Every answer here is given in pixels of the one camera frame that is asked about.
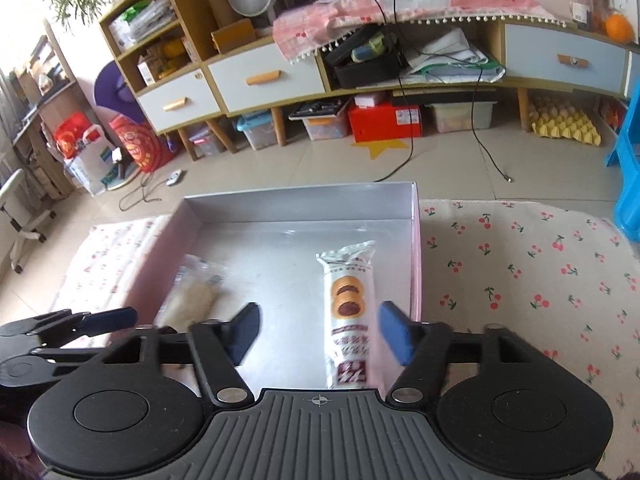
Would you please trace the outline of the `blue plastic stool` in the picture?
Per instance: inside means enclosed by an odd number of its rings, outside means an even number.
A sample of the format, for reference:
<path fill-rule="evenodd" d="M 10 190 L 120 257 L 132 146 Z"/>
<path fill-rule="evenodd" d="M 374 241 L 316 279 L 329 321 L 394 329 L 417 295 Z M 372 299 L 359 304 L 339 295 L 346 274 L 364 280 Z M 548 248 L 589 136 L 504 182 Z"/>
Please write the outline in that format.
<path fill-rule="evenodd" d="M 634 243 L 639 241 L 640 228 L 639 99 L 636 84 L 614 148 L 605 159 L 605 166 L 619 166 L 622 175 L 622 189 L 613 209 L 614 223 Z"/>

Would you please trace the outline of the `clear bin blue lid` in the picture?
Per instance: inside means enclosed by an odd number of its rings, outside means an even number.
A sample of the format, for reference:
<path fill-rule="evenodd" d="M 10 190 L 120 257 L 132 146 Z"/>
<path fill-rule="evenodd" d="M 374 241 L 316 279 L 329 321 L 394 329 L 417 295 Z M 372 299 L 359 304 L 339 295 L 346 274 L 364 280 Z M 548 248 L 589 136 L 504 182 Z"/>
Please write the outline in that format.
<path fill-rule="evenodd" d="M 241 115 L 235 124 L 254 151 L 270 148 L 278 143 L 270 110 Z"/>

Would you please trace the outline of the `yellow egg tray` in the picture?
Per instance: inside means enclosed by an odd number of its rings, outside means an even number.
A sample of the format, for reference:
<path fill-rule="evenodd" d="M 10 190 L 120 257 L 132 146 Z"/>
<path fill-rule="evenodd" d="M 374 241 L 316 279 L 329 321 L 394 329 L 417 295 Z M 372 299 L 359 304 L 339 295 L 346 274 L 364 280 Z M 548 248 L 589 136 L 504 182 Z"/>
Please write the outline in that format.
<path fill-rule="evenodd" d="M 562 96 L 533 96 L 528 104 L 528 120 L 538 138 L 573 140 L 591 146 L 602 143 L 602 136 L 586 112 Z"/>

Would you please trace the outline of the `cherry print tablecloth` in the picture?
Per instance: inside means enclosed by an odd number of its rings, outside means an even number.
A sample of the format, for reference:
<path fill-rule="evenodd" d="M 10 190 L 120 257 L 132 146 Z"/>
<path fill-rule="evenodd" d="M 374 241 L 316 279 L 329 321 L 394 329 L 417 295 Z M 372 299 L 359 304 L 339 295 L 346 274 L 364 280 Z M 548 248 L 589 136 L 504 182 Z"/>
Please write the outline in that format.
<path fill-rule="evenodd" d="M 419 200 L 422 310 L 460 332 L 503 325 L 600 393 L 600 469 L 639 468 L 639 256 L 611 222 L 510 200 Z M 100 312 L 128 292 L 169 217 L 94 228 L 55 303 Z"/>

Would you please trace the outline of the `red gift bag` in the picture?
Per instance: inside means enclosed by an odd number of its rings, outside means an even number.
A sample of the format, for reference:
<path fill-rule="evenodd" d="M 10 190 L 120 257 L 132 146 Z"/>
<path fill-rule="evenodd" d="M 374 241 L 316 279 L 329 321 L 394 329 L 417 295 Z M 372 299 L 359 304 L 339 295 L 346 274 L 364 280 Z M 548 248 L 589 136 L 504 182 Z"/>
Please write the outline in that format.
<path fill-rule="evenodd" d="M 108 124 L 144 174 L 159 170 L 175 156 L 165 138 L 158 136 L 147 122 L 138 124 L 119 114 Z"/>

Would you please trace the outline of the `wooden TV cabinet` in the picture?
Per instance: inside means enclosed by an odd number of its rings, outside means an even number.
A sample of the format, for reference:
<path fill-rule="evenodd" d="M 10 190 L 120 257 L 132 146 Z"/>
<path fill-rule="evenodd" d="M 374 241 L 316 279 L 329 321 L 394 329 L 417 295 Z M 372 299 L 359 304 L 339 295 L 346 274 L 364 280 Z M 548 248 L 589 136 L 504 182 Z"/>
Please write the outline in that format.
<path fill-rule="evenodd" d="M 103 15 L 109 30 L 122 12 L 139 0 L 120 0 Z M 218 29 L 207 0 L 169 0 L 174 17 L 130 48 L 106 36 L 117 68 L 144 119 L 158 134 L 197 122 L 252 110 L 273 110 L 345 91 L 326 71 L 319 50 L 295 63 L 272 39 L 219 50 Z M 504 70 L 502 84 L 518 90 L 586 90 L 624 98 L 639 79 L 639 50 L 608 37 L 530 21 L 497 20 L 447 23 L 395 23 L 427 32 L 466 26 Z"/>

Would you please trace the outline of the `white office chair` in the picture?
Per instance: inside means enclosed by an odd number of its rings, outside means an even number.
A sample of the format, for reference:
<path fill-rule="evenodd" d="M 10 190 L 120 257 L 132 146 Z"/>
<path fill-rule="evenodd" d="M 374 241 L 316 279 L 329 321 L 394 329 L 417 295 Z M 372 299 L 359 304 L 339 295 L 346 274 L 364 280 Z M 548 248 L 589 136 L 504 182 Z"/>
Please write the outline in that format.
<path fill-rule="evenodd" d="M 35 216 L 29 212 L 27 206 L 23 205 L 17 196 L 25 182 L 26 172 L 23 169 L 17 169 L 1 185 L 1 212 L 9 219 L 14 233 L 9 250 L 9 262 L 12 271 L 16 274 L 22 274 L 24 271 L 22 260 L 26 244 L 28 242 L 44 244 L 47 237 L 41 231 L 42 225 L 56 217 L 56 212 L 51 209 L 43 209 Z"/>

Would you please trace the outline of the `pink cherry cloth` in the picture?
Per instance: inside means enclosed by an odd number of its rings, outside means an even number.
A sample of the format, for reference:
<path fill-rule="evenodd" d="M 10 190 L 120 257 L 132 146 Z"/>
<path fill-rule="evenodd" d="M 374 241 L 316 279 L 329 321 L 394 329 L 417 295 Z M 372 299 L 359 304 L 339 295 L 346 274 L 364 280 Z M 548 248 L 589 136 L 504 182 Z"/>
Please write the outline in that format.
<path fill-rule="evenodd" d="M 523 20 L 567 28 L 536 0 L 318 0 L 281 14 L 272 39 L 295 63 L 370 24 Z"/>

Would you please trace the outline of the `white cookie roll packet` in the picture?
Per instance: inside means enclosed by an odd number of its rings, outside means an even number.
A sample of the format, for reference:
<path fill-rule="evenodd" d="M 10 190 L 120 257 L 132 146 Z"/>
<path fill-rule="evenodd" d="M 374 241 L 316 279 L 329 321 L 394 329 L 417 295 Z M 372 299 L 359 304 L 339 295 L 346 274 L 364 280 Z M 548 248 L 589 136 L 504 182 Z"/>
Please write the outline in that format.
<path fill-rule="evenodd" d="M 330 389 L 372 384 L 375 242 L 366 240 L 319 252 L 323 271 L 324 358 Z"/>

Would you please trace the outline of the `red storage box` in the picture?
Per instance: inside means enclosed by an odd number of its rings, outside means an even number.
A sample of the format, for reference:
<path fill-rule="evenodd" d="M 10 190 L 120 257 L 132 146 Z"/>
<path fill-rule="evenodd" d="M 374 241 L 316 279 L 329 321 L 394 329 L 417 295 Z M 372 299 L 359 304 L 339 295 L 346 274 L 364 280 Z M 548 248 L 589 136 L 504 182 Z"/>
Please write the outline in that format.
<path fill-rule="evenodd" d="M 422 136 L 419 107 L 393 106 L 391 102 L 383 102 L 374 107 L 353 105 L 347 116 L 352 136 L 358 143 Z"/>

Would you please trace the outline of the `white shopping bag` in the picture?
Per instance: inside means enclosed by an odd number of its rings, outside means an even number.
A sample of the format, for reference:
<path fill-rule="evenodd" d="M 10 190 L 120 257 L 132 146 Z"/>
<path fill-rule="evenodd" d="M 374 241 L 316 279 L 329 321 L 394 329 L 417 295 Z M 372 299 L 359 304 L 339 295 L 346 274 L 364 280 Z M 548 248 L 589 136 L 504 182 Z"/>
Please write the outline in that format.
<path fill-rule="evenodd" d="M 113 158 L 116 146 L 101 126 L 91 125 L 76 141 L 75 148 L 75 154 L 64 159 L 64 164 L 91 196 L 106 192 L 119 180 L 119 166 Z"/>

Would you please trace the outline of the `black storage case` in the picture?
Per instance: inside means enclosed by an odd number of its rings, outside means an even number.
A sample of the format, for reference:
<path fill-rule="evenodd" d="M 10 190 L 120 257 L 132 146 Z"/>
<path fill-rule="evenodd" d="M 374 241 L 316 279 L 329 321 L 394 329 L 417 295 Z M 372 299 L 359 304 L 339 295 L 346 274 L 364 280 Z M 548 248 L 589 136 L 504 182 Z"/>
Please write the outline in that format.
<path fill-rule="evenodd" d="M 379 24 L 358 28 L 323 55 L 323 61 L 344 89 L 396 80 L 408 67 L 397 36 Z"/>

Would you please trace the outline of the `orange fruit decoration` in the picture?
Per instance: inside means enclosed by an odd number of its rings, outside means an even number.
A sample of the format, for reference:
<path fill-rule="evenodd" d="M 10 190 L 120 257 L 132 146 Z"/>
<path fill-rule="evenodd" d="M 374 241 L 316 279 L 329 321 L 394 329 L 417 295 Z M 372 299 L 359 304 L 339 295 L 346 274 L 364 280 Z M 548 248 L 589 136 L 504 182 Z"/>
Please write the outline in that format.
<path fill-rule="evenodd" d="M 570 14 L 580 29 L 619 44 L 638 41 L 639 0 L 570 0 Z"/>

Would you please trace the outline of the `pink cardboard box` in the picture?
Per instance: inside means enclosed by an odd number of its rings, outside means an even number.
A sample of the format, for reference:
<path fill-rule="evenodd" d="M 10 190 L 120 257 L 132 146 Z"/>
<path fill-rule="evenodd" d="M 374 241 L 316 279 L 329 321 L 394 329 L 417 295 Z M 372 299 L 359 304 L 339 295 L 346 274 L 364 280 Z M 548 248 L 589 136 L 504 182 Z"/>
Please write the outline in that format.
<path fill-rule="evenodd" d="M 375 298 L 420 320 L 422 266 L 418 187 L 383 182 L 274 188 L 184 198 L 152 245 L 125 304 L 141 324 L 154 321 L 182 258 L 221 265 L 213 318 L 244 304 L 262 327 L 239 372 L 250 390 L 321 389 L 323 271 L 319 252 L 373 240 Z"/>

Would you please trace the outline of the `clear rice cracker packet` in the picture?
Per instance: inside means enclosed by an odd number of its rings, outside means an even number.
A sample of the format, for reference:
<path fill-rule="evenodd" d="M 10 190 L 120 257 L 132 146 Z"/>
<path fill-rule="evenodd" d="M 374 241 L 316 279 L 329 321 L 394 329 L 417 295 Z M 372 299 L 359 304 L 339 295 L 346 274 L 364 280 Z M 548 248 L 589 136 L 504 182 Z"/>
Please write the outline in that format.
<path fill-rule="evenodd" d="M 154 318 L 157 327 L 184 333 L 208 318 L 222 282 L 224 267 L 194 255 L 185 255 L 167 297 Z"/>

